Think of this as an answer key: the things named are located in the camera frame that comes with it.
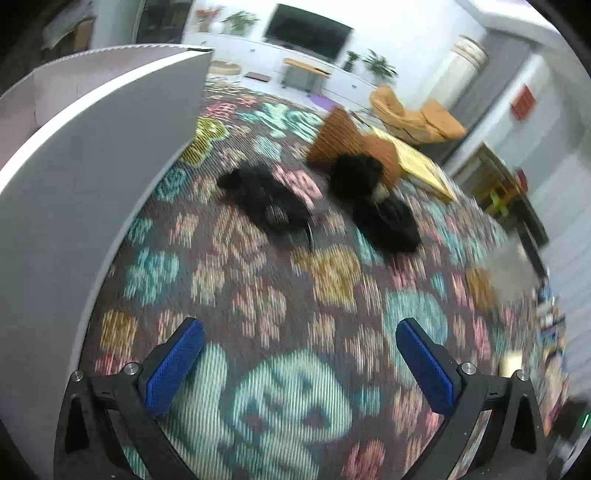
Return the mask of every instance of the floor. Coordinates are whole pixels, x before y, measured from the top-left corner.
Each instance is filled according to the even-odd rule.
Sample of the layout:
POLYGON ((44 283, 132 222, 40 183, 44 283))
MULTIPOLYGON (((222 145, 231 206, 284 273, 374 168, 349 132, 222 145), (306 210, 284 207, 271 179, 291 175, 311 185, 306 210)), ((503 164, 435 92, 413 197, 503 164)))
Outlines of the floor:
MULTIPOLYGON (((242 75, 236 75, 236 76, 216 75, 214 77, 221 78, 229 83, 240 85, 240 86, 243 86, 243 87, 248 88, 250 90, 254 90, 256 92, 266 93, 267 95, 275 95, 275 96, 284 98, 286 100, 289 100, 290 102, 294 102, 299 105, 313 108, 315 111, 317 111, 319 113, 319 115, 327 114, 326 110, 324 110, 323 108, 319 107, 314 102, 312 102, 309 94, 306 91, 300 90, 299 88, 289 87, 289 86, 282 87, 279 77, 272 78, 269 82, 266 82, 266 83, 260 82, 259 80, 245 78, 242 75)), ((322 95, 324 95, 328 98, 331 98, 332 94, 331 94, 331 92, 328 92, 326 90, 322 90, 322 95)), ((370 112, 364 111, 365 109, 360 111, 359 105, 357 105, 356 103, 348 102, 347 100, 342 99, 341 97, 339 97, 337 99, 337 97, 333 96, 332 99, 335 100, 335 102, 339 102, 346 110, 356 112, 361 118, 363 118, 363 120, 365 122, 369 123, 370 125, 375 125, 376 127, 381 127, 381 122, 378 119, 373 117, 370 114, 370 112)))
MULTIPOLYGON (((413 206, 423 246, 417 255, 380 254, 324 175, 305 165, 323 122, 287 98, 302 104, 306 94, 249 85, 267 91, 205 86, 207 116, 121 244, 80 369, 117 372, 142 361, 179 321, 198 318, 207 347, 160 424, 198 478, 398 480, 441 419, 394 348, 396 325, 415 316, 454 358, 492 372, 494 340, 506 334, 475 314, 462 278, 465 264, 504 233, 467 199, 448 207, 401 181, 397 193, 413 206), (311 204, 319 220, 313 254, 297 234, 256 228, 216 188, 244 161, 265 163, 311 204)), ((524 356, 537 359, 531 338, 524 356)), ((461 471, 483 426, 484 418, 461 471)), ((137 454, 126 454, 137 466, 137 454)))

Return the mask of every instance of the white pillar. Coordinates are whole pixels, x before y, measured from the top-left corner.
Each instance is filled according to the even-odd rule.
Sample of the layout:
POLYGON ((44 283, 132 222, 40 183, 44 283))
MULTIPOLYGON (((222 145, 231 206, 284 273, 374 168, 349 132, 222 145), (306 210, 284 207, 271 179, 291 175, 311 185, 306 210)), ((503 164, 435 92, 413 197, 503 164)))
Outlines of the white pillar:
POLYGON ((434 99, 450 109, 476 78, 488 56, 480 44, 461 36, 443 60, 441 66, 425 83, 421 95, 425 100, 434 99))

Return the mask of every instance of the small wooden table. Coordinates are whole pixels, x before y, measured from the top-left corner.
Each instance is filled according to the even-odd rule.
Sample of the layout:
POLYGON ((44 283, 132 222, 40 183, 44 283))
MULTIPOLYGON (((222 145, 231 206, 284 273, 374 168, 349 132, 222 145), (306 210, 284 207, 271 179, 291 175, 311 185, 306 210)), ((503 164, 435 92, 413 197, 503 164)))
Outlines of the small wooden table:
MULTIPOLYGON (((548 243, 544 225, 521 183, 485 142, 452 178, 464 193, 473 196, 480 208, 494 217, 506 231, 525 225, 538 248, 548 243), (498 198, 496 203, 491 194, 498 198)), ((537 260, 532 261, 534 266, 537 263, 537 260)))
POLYGON ((301 70, 305 70, 308 72, 308 84, 306 86, 306 92, 308 92, 308 94, 310 94, 312 91, 312 88, 314 88, 314 81, 316 80, 317 77, 322 78, 322 83, 320 84, 320 91, 322 91, 322 85, 323 85, 324 81, 330 77, 330 73, 325 72, 324 70, 321 70, 321 69, 314 67, 313 65, 310 65, 309 63, 305 63, 303 61, 299 61, 299 60, 295 60, 295 59, 291 59, 289 57, 286 57, 283 59, 283 63, 285 63, 287 65, 287 68, 285 70, 285 74, 283 75, 283 80, 281 81, 282 88, 286 87, 287 76, 289 75, 290 71, 294 67, 301 69, 301 70))

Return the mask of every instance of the orange cushion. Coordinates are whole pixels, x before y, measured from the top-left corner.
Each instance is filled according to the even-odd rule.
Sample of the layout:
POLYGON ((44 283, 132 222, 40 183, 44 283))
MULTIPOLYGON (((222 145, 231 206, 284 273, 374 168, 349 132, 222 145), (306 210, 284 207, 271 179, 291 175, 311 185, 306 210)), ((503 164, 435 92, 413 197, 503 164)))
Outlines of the orange cushion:
POLYGON ((364 153, 375 158, 384 166, 382 183, 389 189, 393 188, 396 180, 402 175, 396 146, 392 142, 375 135, 365 135, 363 140, 365 142, 364 153))
POLYGON ((421 113, 430 125, 434 126, 448 139, 458 140, 466 135, 466 129, 463 125, 436 100, 430 99, 426 101, 423 108, 421 108, 421 113))
POLYGON ((394 91, 388 85, 382 85, 375 91, 376 95, 381 98, 388 106, 388 109, 394 115, 403 115, 404 107, 396 97, 394 91))
POLYGON ((359 133, 347 112, 341 107, 336 107, 320 128, 307 159, 317 168, 330 170, 339 155, 357 154, 362 151, 363 135, 359 133))
POLYGON ((404 128, 407 125, 414 128, 426 128, 427 120, 421 112, 406 110, 404 116, 400 118, 400 126, 404 128))

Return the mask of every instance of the white tv cabinet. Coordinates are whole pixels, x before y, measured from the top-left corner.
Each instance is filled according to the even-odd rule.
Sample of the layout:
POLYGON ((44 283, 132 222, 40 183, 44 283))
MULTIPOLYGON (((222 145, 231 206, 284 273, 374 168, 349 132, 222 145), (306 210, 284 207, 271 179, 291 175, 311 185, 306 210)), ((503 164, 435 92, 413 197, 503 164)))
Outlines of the white tv cabinet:
POLYGON ((369 94, 376 88, 367 80, 346 72, 332 63, 288 48, 236 35, 187 33, 183 37, 183 43, 214 48, 214 59, 234 61, 242 66, 243 73, 249 71, 262 73, 271 76, 273 80, 282 78, 286 67, 283 63, 285 57, 314 65, 330 73, 330 78, 324 82, 323 94, 346 106, 353 103, 359 108, 369 108, 369 94))

